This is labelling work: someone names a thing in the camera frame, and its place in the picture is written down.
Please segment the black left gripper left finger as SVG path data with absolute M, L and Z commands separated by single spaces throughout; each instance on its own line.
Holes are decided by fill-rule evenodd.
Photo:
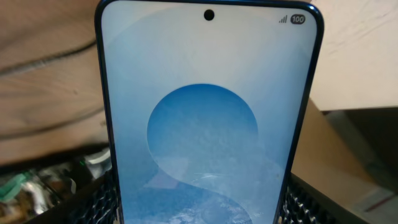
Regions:
M 105 224 L 117 217 L 118 196 L 113 172 L 79 190 L 74 196 L 32 218 L 27 224 Z

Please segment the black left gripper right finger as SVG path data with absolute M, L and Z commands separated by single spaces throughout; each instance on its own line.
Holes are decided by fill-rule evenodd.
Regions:
M 368 224 L 292 174 L 282 198 L 279 224 Z

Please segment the blue Galaxy smartphone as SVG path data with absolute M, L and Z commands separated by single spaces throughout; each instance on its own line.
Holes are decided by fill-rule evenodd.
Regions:
M 101 1 L 122 223 L 276 223 L 324 33 L 302 1 Z

